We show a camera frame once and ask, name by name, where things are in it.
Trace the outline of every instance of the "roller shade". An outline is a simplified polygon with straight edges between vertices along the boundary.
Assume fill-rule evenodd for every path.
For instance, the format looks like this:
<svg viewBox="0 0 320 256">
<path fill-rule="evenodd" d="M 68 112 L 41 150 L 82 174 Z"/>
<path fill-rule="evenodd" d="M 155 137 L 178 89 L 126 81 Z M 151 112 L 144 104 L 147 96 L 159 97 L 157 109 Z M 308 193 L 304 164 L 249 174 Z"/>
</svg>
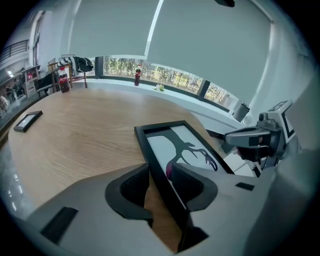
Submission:
<svg viewBox="0 0 320 256">
<path fill-rule="evenodd" d="M 159 0 L 82 0 L 74 18 L 70 54 L 144 55 Z"/>
<path fill-rule="evenodd" d="M 164 0 L 147 61 L 200 76 L 250 103 L 266 64 L 271 24 L 248 0 Z"/>
</svg>

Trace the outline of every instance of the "small picture frame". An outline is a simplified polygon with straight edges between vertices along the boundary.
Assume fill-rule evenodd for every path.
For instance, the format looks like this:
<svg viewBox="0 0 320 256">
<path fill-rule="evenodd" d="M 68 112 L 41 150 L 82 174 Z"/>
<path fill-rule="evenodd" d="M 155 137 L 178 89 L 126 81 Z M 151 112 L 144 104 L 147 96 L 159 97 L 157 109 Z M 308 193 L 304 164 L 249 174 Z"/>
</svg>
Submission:
<svg viewBox="0 0 320 256">
<path fill-rule="evenodd" d="M 41 115 L 41 110 L 26 114 L 26 116 L 13 128 L 13 130 L 19 133 L 25 133 Z"/>
<path fill-rule="evenodd" d="M 208 172 L 232 175 L 234 172 L 184 120 L 136 126 L 134 132 L 165 205 L 181 230 L 184 230 L 188 212 L 171 181 L 173 163 L 189 164 Z"/>
</svg>

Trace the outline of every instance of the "soda bottle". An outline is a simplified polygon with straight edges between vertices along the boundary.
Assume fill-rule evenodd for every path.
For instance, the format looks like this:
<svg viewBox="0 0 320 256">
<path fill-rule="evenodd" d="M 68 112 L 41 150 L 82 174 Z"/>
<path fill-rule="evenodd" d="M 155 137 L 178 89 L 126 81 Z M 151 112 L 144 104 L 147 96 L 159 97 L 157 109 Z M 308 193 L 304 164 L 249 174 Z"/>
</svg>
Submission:
<svg viewBox="0 0 320 256">
<path fill-rule="evenodd" d="M 68 76 L 65 71 L 65 67 L 60 67 L 59 84 L 62 93 L 66 93 L 70 90 L 68 85 Z"/>
<path fill-rule="evenodd" d="M 137 69 L 135 70 L 135 80 L 134 85 L 138 86 L 140 83 L 140 76 L 141 76 L 141 65 L 139 64 Z"/>
</svg>

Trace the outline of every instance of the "wooden tabletop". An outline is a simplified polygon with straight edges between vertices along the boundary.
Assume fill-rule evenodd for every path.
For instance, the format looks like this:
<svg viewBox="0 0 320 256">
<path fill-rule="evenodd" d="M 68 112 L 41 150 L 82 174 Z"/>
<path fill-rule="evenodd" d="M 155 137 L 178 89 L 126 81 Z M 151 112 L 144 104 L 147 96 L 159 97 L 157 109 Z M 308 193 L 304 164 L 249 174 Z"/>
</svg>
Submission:
<svg viewBox="0 0 320 256">
<path fill-rule="evenodd" d="M 43 115 L 26 133 L 13 127 L 29 112 Z M 114 90 L 57 92 L 24 112 L 9 132 L 9 144 L 24 191 L 39 207 L 81 179 L 144 163 L 134 127 L 186 120 L 220 153 L 198 119 L 162 98 Z M 154 232 L 173 251 L 181 231 L 150 177 L 145 208 Z"/>
</svg>

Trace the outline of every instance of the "black picture frame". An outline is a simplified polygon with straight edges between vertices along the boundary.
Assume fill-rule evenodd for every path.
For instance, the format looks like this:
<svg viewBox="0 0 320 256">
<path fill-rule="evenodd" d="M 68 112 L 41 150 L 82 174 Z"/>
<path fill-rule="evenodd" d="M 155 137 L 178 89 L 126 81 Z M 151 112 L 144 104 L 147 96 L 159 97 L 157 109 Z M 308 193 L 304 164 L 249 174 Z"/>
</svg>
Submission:
<svg viewBox="0 0 320 256">
<path fill-rule="evenodd" d="M 13 128 L 14 131 L 19 132 L 19 133 L 25 133 L 29 127 L 42 115 L 42 111 L 33 111 L 33 112 L 29 112 L 28 114 L 25 115 L 24 118 L 21 119 L 21 121 Z M 30 121 L 24 126 L 19 126 L 19 124 L 21 124 L 21 122 L 30 115 L 34 115 Z"/>
<path fill-rule="evenodd" d="M 149 164 L 150 173 L 154 183 L 175 222 L 183 231 L 188 222 L 188 212 L 180 202 L 174 189 L 167 179 L 166 174 L 161 168 L 157 157 L 151 148 L 146 134 L 154 133 L 170 127 L 186 126 L 186 128 L 206 147 L 206 149 L 215 157 L 216 161 L 224 168 L 226 173 L 235 174 L 223 158 L 210 146 L 210 144 L 185 120 L 135 126 L 134 132 L 141 148 L 144 160 Z"/>
</svg>

